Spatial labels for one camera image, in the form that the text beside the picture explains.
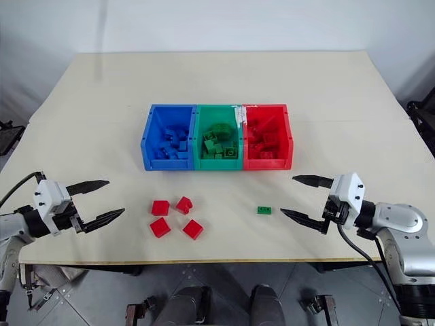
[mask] white wall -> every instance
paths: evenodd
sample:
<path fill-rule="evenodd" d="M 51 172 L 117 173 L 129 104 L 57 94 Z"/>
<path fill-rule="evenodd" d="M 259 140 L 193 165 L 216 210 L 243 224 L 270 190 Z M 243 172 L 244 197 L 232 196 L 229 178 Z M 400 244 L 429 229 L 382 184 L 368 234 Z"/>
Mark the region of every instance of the white wall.
<path fill-rule="evenodd" d="M 2 0 L 0 119 L 28 120 L 76 52 L 101 50 L 367 49 L 404 102 L 435 86 L 434 13 L 434 0 Z"/>

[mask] white table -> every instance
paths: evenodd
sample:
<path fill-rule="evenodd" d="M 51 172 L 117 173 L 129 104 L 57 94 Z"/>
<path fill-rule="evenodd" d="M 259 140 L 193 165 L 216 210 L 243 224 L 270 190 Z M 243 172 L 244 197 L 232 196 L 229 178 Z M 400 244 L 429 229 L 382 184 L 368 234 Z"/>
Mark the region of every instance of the white table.
<path fill-rule="evenodd" d="M 145 172 L 139 144 L 152 103 L 287 103 L 293 169 Z M 66 184 L 110 180 L 74 197 L 85 220 L 126 211 L 90 234 L 38 239 L 22 250 L 27 263 L 360 259 L 334 226 L 324 236 L 279 212 L 320 219 L 328 190 L 290 180 L 299 174 L 356 171 L 367 200 L 409 203 L 430 221 L 435 215 L 435 161 L 365 52 L 79 54 L 1 172 L 1 196 L 34 170 Z M 1 212 L 31 203 L 34 187 L 22 187 Z M 171 210 L 171 233 L 155 238 L 152 200 L 181 196 L 194 209 L 187 216 Z M 273 214 L 257 215 L 257 206 Z M 195 241 L 181 231 L 191 218 L 205 228 Z M 432 223 L 429 233 L 435 241 Z M 378 256 L 372 243 L 351 238 Z"/>

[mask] blue bin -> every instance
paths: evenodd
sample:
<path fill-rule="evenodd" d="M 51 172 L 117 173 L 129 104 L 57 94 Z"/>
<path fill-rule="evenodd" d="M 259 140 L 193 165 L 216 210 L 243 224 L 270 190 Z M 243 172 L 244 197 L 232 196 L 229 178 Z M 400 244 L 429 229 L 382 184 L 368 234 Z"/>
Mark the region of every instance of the blue bin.
<path fill-rule="evenodd" d="M 146 170 L 194 169 L 195 113 L 196 105 L 151 106 L 141 142 Z"/>

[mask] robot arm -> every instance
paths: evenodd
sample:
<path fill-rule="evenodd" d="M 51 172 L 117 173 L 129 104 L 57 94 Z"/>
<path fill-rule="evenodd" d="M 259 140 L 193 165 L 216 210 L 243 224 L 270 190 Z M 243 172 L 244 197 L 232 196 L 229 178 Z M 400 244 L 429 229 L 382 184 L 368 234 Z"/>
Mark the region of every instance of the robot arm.
<path fill-rule="evenodd" d="M 94 221 L 84 223 L 74 207 L 71 197 L 86 194 L 107 185 L 108 181 L 85 181 L 65 187 L 61 183 L 46 180 L 42 173 L 33 173 L 23 179 L 0 201 L 0 207 L 25 181 L 37 177 L 38 186 L 33 196 L 37 209 L 24 206 L 11 214 L 0 215 L 0 326 L 6 326 L 7 305 L 14 290 L 19 263 L 18 255 L 23 246 L 37 238 L 61 230 L 74 228 L 77 233 L 89 233 L 109 224 L 125 209 L 99 215 Z"/>
<path fill-rule="evenodd" d="M 330 222 L 358 228 L 357 234 L 383 244 L 385 267 L 396 292 L 401 325 L 435 323 L 435 247 L 429 241 L 428 219 L 406 204 L 374 204 L 363 200 L 365 186 L 356 173 L 334 180 L 318 176 L 293 179 L 313 187 L 330 188 L 322 217 L 281 209 L 297 223 L 327 234 Z"/>

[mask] tabletop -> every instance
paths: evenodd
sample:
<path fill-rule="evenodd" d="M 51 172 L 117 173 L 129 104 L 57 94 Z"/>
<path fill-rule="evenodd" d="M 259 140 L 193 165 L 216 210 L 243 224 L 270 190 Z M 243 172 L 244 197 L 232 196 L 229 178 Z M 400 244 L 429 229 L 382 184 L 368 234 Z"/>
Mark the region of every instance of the tabletop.
<path fill-rule="evenodd" d="M 294 137 L 291 170 L 145 171 L 140 140 L 152 103 L 286 103 Z M 366 199 L 404 202 L 431 221 L 435 160 L 365 52 L 194 52 L 78 54 L 31 118 L 0 173 L 0 194 L 34 170 L 65 184 L 107 179 L 73 197 L 89 221 L 124 207 L 89 234 L 64 231 L 25 247 L 38 264 L 152 264 L 180 261 L 350 261 L 361 259 L 339 237 L 304 228 L 281 214 L 320 219 L 327 189 L 291 180 L 355 171 Z M 31 203 L 35 182 L 2 207 Z M 171 209 L 171 232 L 155 238 L 152 200 L 187 196 L 188 215 Z M 272 215 L 256 214 L 271 206 Z M 204 226 L 197 240 L 182 228 Z M 348 235 L 371 256 L 376 247 Z M 429 236 L 435 240 L 435 228 Z"/>

